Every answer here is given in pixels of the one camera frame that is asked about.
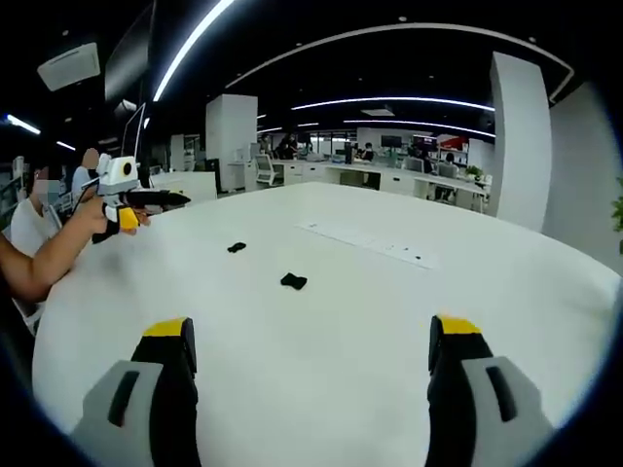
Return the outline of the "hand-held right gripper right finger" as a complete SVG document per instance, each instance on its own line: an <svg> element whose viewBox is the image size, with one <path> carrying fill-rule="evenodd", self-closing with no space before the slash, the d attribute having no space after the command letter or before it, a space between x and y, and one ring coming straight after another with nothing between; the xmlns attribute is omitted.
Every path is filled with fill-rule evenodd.
<svg viewBox="0 0 623 467"><path fill-rule="evenodd" d="M524 466L553 433L536 385L466 319L430 321L427 466Z"/></svg>

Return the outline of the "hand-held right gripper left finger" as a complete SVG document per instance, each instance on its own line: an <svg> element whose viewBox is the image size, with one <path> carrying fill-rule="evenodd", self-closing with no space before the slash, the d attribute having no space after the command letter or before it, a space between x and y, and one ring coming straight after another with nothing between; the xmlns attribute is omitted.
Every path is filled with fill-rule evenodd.
<svg viewBox="0 0 623 467"><path fill-rule="evenodd" d="M194 323L159 322L83 400L72 441L96 466L200 466Z"/></svg>

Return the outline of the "person's left hand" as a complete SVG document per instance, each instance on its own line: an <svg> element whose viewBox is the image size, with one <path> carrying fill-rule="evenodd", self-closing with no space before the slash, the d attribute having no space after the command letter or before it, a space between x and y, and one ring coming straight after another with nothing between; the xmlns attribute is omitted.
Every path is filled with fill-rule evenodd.
<svg viewBox="0 0 623 467"><path fill-rule="evenodd" d="M104 234L107 230L108 219L103 212L103 205L103 198L93 197L78 212L91 234Z"/></svg>

